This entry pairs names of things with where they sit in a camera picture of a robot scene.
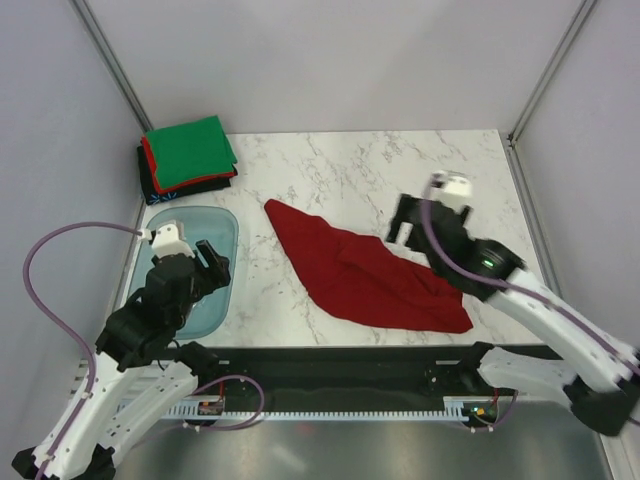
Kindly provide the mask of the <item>dark red t shirt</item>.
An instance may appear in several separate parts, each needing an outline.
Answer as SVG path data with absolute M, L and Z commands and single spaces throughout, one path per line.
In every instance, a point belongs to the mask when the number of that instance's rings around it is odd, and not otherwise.
M 374 236 L 331 226 L 275 199 L 264 210 L 301 284 L 329 315 L 374 328 L 463 334 L 463 294 Z

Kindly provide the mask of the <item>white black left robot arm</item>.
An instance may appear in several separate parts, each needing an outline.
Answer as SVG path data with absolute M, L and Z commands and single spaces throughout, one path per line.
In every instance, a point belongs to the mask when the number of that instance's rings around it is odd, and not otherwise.
M 217 359 L 197 342 L 177 349 L 168 368 L 127 405 L 117 407 L 146 367 L 159 360 L 192 307 L 231 281 L 228 258 L 206 240 L 194 248 L 158 232 L 143 287 L 113 312 L 89 355 L 79 390 L 37 446 L 17 452 L 24 479 L 112 479 L 124 456 L 180 399 L 219 382 Z

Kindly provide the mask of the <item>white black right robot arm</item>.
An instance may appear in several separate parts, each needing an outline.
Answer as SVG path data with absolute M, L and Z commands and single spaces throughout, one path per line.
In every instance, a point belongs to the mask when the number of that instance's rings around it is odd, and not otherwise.
M 618 436 L 634 423 L 639 404 L 639 351 L 594 326 L 546 286 L 503 244 L 473 239 L 468 207 L 456 212 L 438 201 L 400 196 L 387 239 L 402 224 L 406 246 L 427 257 L 437 277 L 516 320 L 549 347 L 556 359 L 475 343 L 459 363 L 467 392 L 487 387 L 532 394 L 567 408 L 591 430 Z

